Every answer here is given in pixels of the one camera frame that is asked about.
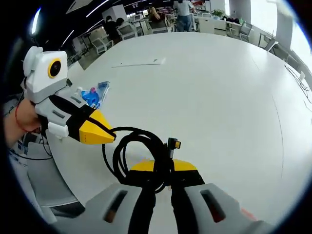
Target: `white wall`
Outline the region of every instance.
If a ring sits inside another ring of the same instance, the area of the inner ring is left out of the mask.
[[[211,11],[222,10],[225,12],[225,2],[224,0],[210,0]]]
[[[123,5],[117,5],[113,6],[113,11],[115,13],[115,17],[118,18],[123,18],[125,21],[127,21],[127,14],[125,12],[125,8]]]
[[[237,18],[242,18],[247,23],[251,23],[251,0],[230,0],[231,15],[235,11]]]

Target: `human hand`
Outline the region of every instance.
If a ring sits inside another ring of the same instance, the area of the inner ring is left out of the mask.
[[[40,127],[38,115],[30,100],[25,98],[18,105],[16,110],[16,121],[24,131],[32,132]]]
[[[154,16],[155,16],[155,18],[156,18],[157,20],[160,20],[160,15],[159,15],[159,14],[155,14]]]

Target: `chair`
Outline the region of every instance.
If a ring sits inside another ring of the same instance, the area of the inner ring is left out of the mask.
[[[160,22],[153,22],[153,21],[148,21],[150,24],[153,34],[156,33],[170,33],[173,31],[172,27],[167,27],[166,23],[164,20]]]
[[[112,40],[109,41],[108,38],[103,38],[103,39],[105,41],[108,41],[107,44],[105,44],[105,42],[100,38],[97,38],[92,42],[92,44],[94,45],[94,47],[97,50],[98,55],[107,51],[107,46],[109,46],[109,48],[111,48],[114,45],[114,42]]]
[[[272,50],[272,48],[275,46],[275,45],[277,45],[278,44],[278,41],[276,41],[275,39],[271,39],[270,41],[269,41],[269,43],[267,44],[267,46],[266,47],[264,47],[263,49],[265,49],[266,51],[270,51],[270,50]]]
[[[243,25],[239,29],[238,36],[234,34],[234,31],[236,30],[233,28],[230,28],[230,32],[227,33],[227,36],[249,42],[249,34],[252,30],[252,27],[253,27],[252,24],[244,22]]]
[[[110,48],[114,46],[114,41],[109,40],[108,36],[102,37],[101,40],[102,42],[104,42],[104,45],[106,46],[106,51],[108,51]]]
[[[285,62],[299,72],[299,62],[293,56],[288,55]]]
[[[196,25],[195,17],[194,17],[194,14],[193,14],[193,13],[192,13],[192,22],[193,22],[194,31],[196,32],[196,30],[197,30],[197,25]]]
[[[213,20],[199,19],[199,31],[201,33],[215,33],[215,25]]]
[[[262,36],[263,36],[264,41],[267,43],[267,45],[266,45],[265,47],[260,46]],[[259,38],[258,47],[260,47],[260,48],[262,48],[262,49],[265,49],[266,51],[269,52],[269,51],[272,50],[273,47],[274,47],[275,45],[277,45],[277,44],[278,44],[278,41],[276,41],[275,39],[270,38],[270,37],[268,37],[268,36],[266,36],[266,35],[260,33],[260,38]]]
[[[119,35],[121,36],[122,40],[137,37],[136,28],[129,23],[125,23],[124,25],[121,25],[120,27],[117,28],[117,31]]]

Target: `wrist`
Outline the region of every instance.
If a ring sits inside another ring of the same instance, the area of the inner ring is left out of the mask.
[[[24,133],[27,133],[28,131],[25,129],[25,124],[23,124],[23,122],[21,122],[20,118],[19,118],[19,115],[18,115],[18,110],[19,110],[19,106],[18,105],[16,108],[15,108],[15,122],[16,122],[16,125],[24,132]]]
[[[26,132],[22,130],[15,120],[15,109],[4,119],[4,135],[8,148],[11,148],[15,142]]]

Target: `office desk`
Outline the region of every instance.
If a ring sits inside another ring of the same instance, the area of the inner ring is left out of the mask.
[[[238,23],[224,21],[224,20],[220,20],[220,19],[213,19],[211,17],[194,16],[194,19],[197,22],[199,22],[200,20],[207,20],[207,21],[212,22],[214,24],[214,29],[215,29],[214,33],[219,34],[219,33],[217,33],[217,31],[221,31],[220,35],[223,35],[223,36],[226,35],[226,30],[229,27],[236,27],[236,28],[241,27],[241,25]]]
[[[164,57],[163,65],[112,68]],[[101,111],[112,126],[148,130],[163,142],[178,138],[182,145],[175,158],[191,162],[206,183],[275,224],[301,195],[312,165],[312,113],[284,64],[236,39],[162,33],[120,42],[92,63],[73,89],[109,80]],[[121,137],[118,133],[116,143]],[[82,204],[116,181],[101,146],[48,139],[59,171]],[[106,147],[109,161],[116,143]],[[151,158],[148,151],[130,143],[129,166],[145,158]],[[168,191],[163,192],[157,203],[170,203]],[[162,209],[156,217],[168,230],[172,217],[163,213],[171,207]]]

